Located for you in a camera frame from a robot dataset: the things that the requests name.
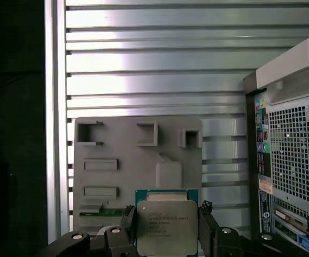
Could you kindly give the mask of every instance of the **metal mesh grille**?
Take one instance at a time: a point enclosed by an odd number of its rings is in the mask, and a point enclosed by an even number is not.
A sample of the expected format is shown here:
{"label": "metal mesh grille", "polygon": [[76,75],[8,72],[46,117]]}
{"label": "metal mesh grille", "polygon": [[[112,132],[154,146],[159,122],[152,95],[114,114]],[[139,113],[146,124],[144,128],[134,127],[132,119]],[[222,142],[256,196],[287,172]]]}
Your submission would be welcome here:
{"label": "metal mesh grille", "polygon": [[309,122],[305,107],[269,114],[275,188],[309,202]]}
{"label": "metal mesh grille", "polygon": [[289,203],[287,203],[287,202],[285,202],[285,201],[283,201],[283,200],[281,200],[277,197],[274,198],[274,202],[277,205],[279,205],[279,206],[281,206],[281,207],[283,207],[283,208],[285,208],[285,209],[287,209],[287,210],[289,210],[293,213],[296,213],[297,215],[299,215],[301,217],[308,218],[308,213],[306,211],[299,209],[298,207],[296,207],[294,205],[291,205],[291,204],[289,204]]}

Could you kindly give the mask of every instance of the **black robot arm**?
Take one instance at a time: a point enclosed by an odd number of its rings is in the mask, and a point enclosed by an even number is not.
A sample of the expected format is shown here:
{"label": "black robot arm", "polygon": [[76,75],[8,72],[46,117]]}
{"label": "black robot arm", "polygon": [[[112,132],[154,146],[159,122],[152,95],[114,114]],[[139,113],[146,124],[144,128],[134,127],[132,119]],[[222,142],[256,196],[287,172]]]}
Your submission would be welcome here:
{"label": "black robot arm", "polygon": [[[199,242],[206,257],[277,256],[308,257],[300,247],[272,234],[249,240],[232,228],[220,227],[214,219],[212,203],[204,201],[199,212]],[[138,257],[134,245],[136,213],[125,209],[120,226],[106,227],[94,238],[85,232],[69,232],[39,252],[38,257]]]}

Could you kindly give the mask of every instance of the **screw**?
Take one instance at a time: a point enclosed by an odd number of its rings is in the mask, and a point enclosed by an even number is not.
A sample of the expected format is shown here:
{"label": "screw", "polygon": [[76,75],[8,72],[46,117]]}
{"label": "screw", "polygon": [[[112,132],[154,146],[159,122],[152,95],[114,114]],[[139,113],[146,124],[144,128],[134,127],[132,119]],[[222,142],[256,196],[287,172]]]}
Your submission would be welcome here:
{"label": "screw", "polygon": [[262,235],[261,238],[263,240],[272,240],[272,236],[270,236],[270,235]]}
{"label": "screw", "polygon": [[82,237],[83,237],[82,235],[76,234],[73,236],[73,239],[78,240],[78,239],[81,239]]}
{"label": "screw", "polygon": [[112,229],[111,231],[112,231],[112,233],[119,233],[120,229]]}
{"label": "screw", "polygon": [[222,229],[222,232],[225,233],[225,234],[230,234],[231,233],[231,229]]}

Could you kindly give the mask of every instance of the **cpu processor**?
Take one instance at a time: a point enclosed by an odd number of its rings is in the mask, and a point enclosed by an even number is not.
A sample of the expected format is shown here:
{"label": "cpu processor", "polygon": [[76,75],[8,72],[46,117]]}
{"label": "cpu processor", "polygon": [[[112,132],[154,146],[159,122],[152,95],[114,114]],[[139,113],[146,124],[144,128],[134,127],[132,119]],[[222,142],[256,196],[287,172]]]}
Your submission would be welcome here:
{"label": "cpu processor", "polygon": [[136,209],[139,255],[197,254],[197,190],[137,190]]}

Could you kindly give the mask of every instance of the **blue connector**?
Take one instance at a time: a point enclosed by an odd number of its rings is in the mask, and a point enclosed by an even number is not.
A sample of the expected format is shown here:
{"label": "blue connector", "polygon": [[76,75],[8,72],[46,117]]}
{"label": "blue connector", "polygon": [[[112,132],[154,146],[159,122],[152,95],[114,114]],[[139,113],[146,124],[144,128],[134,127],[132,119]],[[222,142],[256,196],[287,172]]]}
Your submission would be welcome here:
{"label": "blue connector", "polygon": [[303,248],[309,250],[309,238],[305,235],[297,235],[297,243]]}

